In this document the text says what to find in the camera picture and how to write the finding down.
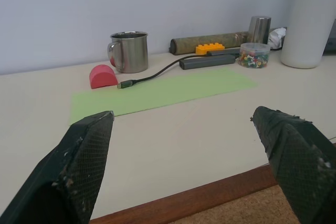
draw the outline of desk surface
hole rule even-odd
[[[116,117],[92,218],[267,163],[249,120],[260,105],[299,115],[336,137],[336,57],[323,57],[315,69],[294,69],[282,65],[279,55],[273,52],[265,69],[226,66],[256,81],[256,88]],[[118,79],[149,76],[176,58],[151,56],[147,71]],[[67,131],[71,95],[90,90],[89,72],[96,65],[0,76],[0,213]],[[193,71],[203,69],[176,66],[160,78]]]

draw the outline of metal cup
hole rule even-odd
[[[147,33],[124,31],[112,34],[107,47],[111,64],[121,73],[138,73],[148,68]]]
[[[247,42],[267,44],[270,26],[270,17],[253,16],[248,30]]]

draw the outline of green paper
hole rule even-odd
[[[115,116],[255,87],[247,77],[228,68],[156,79],[125,89],[116,86],[72,96],[70,123],[113,110]]]

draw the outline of wooden trim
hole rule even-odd
[[[166,224],[276,185],[270,166],[115,212],[90,224]]]

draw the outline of push pins container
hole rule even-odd
[[[238,63],[247,68],[267,66],[270,46],[261,43],[244,43],[240,46]]]

